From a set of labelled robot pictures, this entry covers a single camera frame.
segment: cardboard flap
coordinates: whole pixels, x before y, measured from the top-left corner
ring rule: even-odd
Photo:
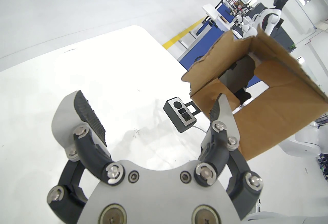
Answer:
[[[246,160],[295,134],[328,110],[321,95],[277,61],[264,64],[272,74],[262,78],[273,87],[234,114]]]
[[[181,80],[190,83],[194,95],[207,83],[217,78],[234,62],[248,53],[251,38],[234,40],[232,31],[224,33],[199,61],[195,62]]]
[[[293,73],[293,75],[288,75],[290,78],[297,76],[298,78],[302,79],[309,87],[311,87],[317,94],[319,94],[323,100],[325,100],[325,102],[328,103],[328,97],[308,77],[300,64],[292,56],[290,56],[290,54],[280,44],[277,44],[274,39],[265,34],[262,29],[258,29],[258,35],[253,38],[250,50],[252,50],[254,54],[262,61],[276,58],[281,65],[285,66],[285,69],[287,68],[290,72]],[[254,71],[254,74],[265,83],[267,83],[268,86],[271,86],[268,82],[271,83],[273,80],[269,80],[268,75],[274,74],[272,73],[274,70],[265,70],[265,67],[261,67],[263,66],[260,65]],[[280,77],[276,75],[275,82],[283,82],[285,79],[286,75],[284,74],[280,75]]]

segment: white table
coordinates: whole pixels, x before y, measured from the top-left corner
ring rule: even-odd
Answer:
[[[181,66],[149,33],[130,26],[0,72],[0,223],[60,223],[46,202],[67,162],[51,133],[60,101],[81,89],[106,129],[113,160],[165,170],[198,158],[204,133],[177,132],[166,100],[190,101]],[[197,115],[196,125],[209,121]],[[98,180],[81,184],[87,197]]]
[[[206,12],[206,14],[213,20],[216,21],[219,17],[219,12],[215,7],[213,7],[211,4],[206,4],[202,6],[202,9]]]

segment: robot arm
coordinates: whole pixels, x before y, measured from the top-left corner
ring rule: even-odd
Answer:
[[[66,224],[166,224],[168,218],[181,224],[240,223],[258,200],[263,182],[237,149],[239,131],[224,94],[210,117],[198,160],[173,170],[147,170],[112,160],[104,128],[88,101],[81,91],[68,95],[54,115],[52,130],[69,160],[47,203]],[[217,180],[226,164],[232,174],[227,190]],[[84,169],[100,180],[89,199],[78,186]]]
[[[279,20],[280,16],[278,16],[277,14],[270,14],[268,17],[265,17],[263,23],[267,22],[267,25],[264,32],[267,35],[271,35],[274,27],[278,24]]]

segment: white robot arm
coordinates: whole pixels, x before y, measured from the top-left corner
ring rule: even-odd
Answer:
[[[279,147],[286,153],[296,157],[317,157],[321,153],[328,153],[328,125],[320,126],[310,123],[295,135],[279,143]]]

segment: brown cardboard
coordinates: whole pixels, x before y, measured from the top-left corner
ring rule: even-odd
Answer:
[[[234,40],[228,31],[182,77],[190,83],[192,100],[207,117],[220,93],[227,96],[232,110],[239,106],[239,100],[218,76],[247,54],[255,60],[254,74],[269,86],[234,114],[240,150],[249,160],[325,113],[328,98],[299,63],[263,30],[258,29],[256,37],[242,40]]]

